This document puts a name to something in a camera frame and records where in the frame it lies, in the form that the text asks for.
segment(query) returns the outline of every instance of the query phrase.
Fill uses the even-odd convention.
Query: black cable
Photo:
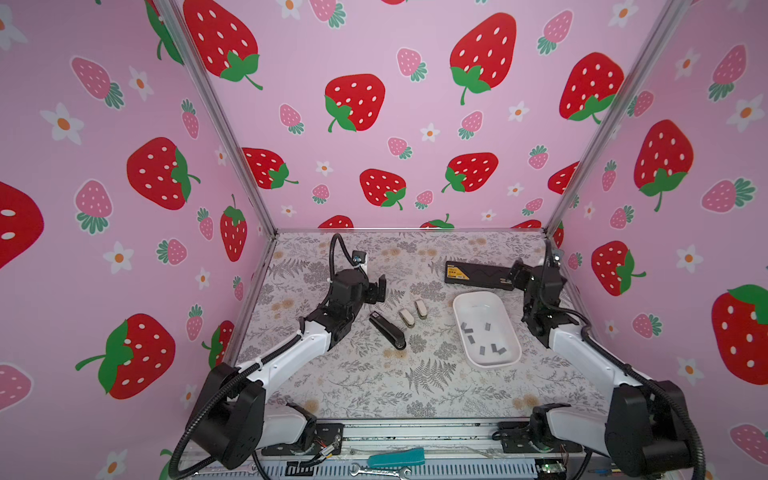
[[[549,263],[552,260],[551,258],[552,245],[549,243],[549,241],[546,241],[545,246],[546,246],[545,257],[544,257],[545,268],[542,270],[541,282],[539,283],[539,286],[538,286],[538,300],[545,307],[551,310],[557,310],[558,312],[569,313],[581,319],[581,321],[584,322],[584,326],[581,327],[582,340],[584,340],[589,346],[591,346],[603,357],[605,357],[609,362],[619,367],[619,369],[626,376],[634,380],[637,380],[643,386],[646,386],[656,397],[662,398],[670,406],[672,411],[675,413],[675,415],[677,415],[677,417],[680,419],[680,422],[683,424],[683,428],[688,433],[690,450],[692,452],[692,457],[693,457],[692,459],[694,464],[694,474],[691,480],[704,480],[704,476],[707,473],[707,461],[704,458],[704,446],[701,443],[701,437],[699,436],[699,432],[696,430],[696,426],[694,425],[694,422],[690,419],[688,412],[679,403],[677,403],[667,392],[665,392],[661,387],[659,387],[659,385],[657,385],[655,382],[651,382],[649,379],[642,376],[640,373],[635,371],[635,369],[633,369],[630,364],[622,362],[621,360],[613,356],[610,352],[608,352],[606,349],[604,349],[602,345],[600,345],[594,339],[592,339],[592,337],[589,336],[589,331],[592,330],[592,322],[590,322],[586,316],[582,315],[580,312],[577,312],[576,310],[571,310],[571,309],[562,308],[559,306],[550,305],[546,302],[546,300],[544,300],[543,272],[544,270],[546,270],[546,267],[549,266]]]

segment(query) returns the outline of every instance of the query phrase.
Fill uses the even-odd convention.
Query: teal handle
[[[370,468],[402,468],[424,465],[424,449],[410,449],[404,452],[382,453],[368,458]]]

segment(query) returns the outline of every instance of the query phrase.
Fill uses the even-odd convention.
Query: yellow label
[[[448,277],[449,278],[458,278],[461,280],[469,280],[469,277],[464,274],[461,270],[458,269],[456,266],[449,266],[448,267]]]

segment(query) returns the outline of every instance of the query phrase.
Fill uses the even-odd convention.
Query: wrench
[[[400,470],[384,470],[381,468],[363,468],[357,463],[353,463],[349,469],[349,473],[354,477],[359,473],[367,473],[370,475],[386,475],[389,477],[398,477],[400,480],[408,480],[408,475],[411,474],[409,467],[403,467]]]

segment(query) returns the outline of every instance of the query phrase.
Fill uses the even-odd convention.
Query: strawberry pattern wallpaper
[[[267,236],[151,0],[0,1],[0,63],[0,476],[162,478]]]
[[[768,476],[765,18],[695,2],[563,219],[596,334],[683,389],[722,480]]]
[[[664,5],[174,1],[274,223],[312,229],[546,222]]]

